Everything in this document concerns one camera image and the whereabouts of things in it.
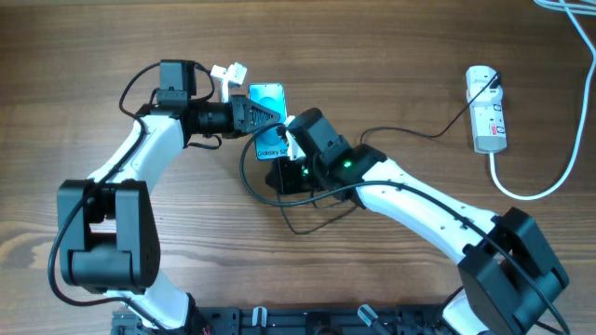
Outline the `Galaxy smartphone teal screen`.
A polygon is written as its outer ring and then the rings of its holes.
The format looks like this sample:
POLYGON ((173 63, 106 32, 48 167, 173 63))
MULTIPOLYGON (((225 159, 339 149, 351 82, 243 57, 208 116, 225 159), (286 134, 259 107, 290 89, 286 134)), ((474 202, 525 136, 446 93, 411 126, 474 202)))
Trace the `Galaxy smartphone teal screen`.
MULTIPOLYGON (((280 115, 280 122, 287 118, 285 92, 281 83, 251 83, 249 94, 255 101, 280 115)), ((286 156, 288 145, 274 128, 267 130, 255 140, 255 153, 258 160, 271 160, 286 156)))

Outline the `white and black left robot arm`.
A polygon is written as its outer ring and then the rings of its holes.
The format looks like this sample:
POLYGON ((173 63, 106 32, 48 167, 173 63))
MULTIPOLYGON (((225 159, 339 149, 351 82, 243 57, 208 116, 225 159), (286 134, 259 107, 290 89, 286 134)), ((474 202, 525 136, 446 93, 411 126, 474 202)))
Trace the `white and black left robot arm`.
POLYGON ((193 60, 161 60, 159 86, 132 114, 133 129, 116 153, 83 180, 67 180, 57 194, 59 231, 48 257, 53 294, 72 306, 121 302, 157 334, 211 334, 194 298, 160 269, 160 243, 150 193, 191 137, 237 139, 279 121, 273 110, 244 95, 247 69, 236 62, 207 70, 193 60), (210 91, 196 94, 196 74, 210 91))

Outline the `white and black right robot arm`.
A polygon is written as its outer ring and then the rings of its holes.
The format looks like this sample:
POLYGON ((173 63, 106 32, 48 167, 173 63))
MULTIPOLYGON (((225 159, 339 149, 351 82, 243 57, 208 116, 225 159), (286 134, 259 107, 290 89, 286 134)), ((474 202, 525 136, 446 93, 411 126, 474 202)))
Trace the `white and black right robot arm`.
POLYGON ((462 288, 440 315, 458 334, 525 334, 554 305, 569 277, 534 218, 518 208, 475 208, 408 174, 372 146, 351 146, 313 108, 274 126, 288 146, 284 180, 381 214, 421 236, 458 269, 462 288))

